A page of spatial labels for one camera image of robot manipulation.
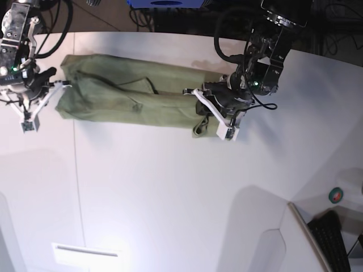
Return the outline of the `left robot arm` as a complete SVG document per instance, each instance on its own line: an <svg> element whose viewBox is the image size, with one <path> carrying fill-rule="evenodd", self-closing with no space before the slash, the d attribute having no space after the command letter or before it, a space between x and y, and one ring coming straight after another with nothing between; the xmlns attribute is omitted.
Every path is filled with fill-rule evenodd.
<svg viewBox="0 0 363 272"><path fill-rule="evenodd" d="M311 5L311 1L260 1L259 7L230 7L218 17L213 37L215 51L237 68L219 82L205 82L202 94L223 117L236 118L257 107L277 109L275 103L263 103L258 97L278 90L284 61L298 32L307 24ZM242 54L227 56L219 39L225 19L232 15L243 16L248 39Z"/></svg>

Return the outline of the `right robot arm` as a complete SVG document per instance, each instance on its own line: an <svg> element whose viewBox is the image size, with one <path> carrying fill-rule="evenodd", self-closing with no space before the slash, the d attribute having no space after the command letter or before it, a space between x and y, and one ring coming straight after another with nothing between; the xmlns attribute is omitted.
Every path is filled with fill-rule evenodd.
<svg viewBox="0 0 363 272"><path fill-rule="evenodd" d="M42 73L37 71L37 60L55 53L62 45L73 20L72 1L64 2L67 20L60 38L46 53L41 53L44 43L37 46L35 35L42 29L44 20L41 11L50 7L49 1L14 1L2 19L1 40L1 87L19 94L43 92L54 86L49 80L56 74L51 67Z"/></svg>

